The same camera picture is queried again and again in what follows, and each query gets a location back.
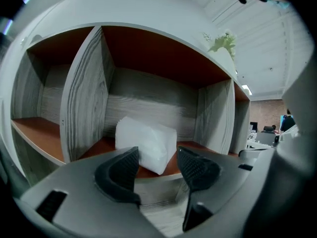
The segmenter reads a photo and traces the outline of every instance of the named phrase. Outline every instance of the shelf unit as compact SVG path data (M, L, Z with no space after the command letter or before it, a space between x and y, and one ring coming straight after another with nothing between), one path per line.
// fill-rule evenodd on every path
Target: shelf unit
M176 129L178 145L220 154L236 153L248 131L249 99L223 69L189 44L130 26L78 28L37 41L21 61L11 103L27 178L37 155L17 141L58 167L114 150L125 116ZM173 176L181 178L176 155L161 176L142 167L137 174Z

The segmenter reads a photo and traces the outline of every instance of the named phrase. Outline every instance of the person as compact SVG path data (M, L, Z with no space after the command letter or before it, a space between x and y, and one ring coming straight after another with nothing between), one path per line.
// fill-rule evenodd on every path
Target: person
M287 109L287 117L283 120L280 130L282 132L285 132L288 129L290 129L291 127L293 127L294 125L295 125L295 121L292 118L291 112Z
M276 130L276 125L272 125L274 134L278 134L278 130Z

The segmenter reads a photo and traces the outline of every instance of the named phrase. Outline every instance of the ceiling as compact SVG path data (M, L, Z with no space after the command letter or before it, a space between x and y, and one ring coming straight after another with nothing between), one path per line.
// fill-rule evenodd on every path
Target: ceiling
M34 18L58 1L31 0L29 5L42 7L34 6L24 17ZM248 0L246 5L238 0L190 1L205 10L220 32L230 29L237 35L238 81L249 86L251 100L280 99L313 52L313 40L291 6L281 9L258 0ZM23 14L19 20L9 32L12 37L26 25Z

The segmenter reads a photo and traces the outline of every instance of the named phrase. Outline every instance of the white plastic bag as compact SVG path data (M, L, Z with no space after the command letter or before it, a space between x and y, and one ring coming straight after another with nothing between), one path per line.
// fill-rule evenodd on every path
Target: white plastic bag
M175 129L124 117L117 124L115 148L139 147L139 165L161 175L176 151Z

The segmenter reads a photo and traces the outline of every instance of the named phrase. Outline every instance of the brick wall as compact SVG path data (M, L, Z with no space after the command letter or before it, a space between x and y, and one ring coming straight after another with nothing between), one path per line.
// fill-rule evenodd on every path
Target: brick wall
M276 125L280 128L280 116L286 114L282 100L252 101L250 105L250 121L258 122L258 131L264 126Z

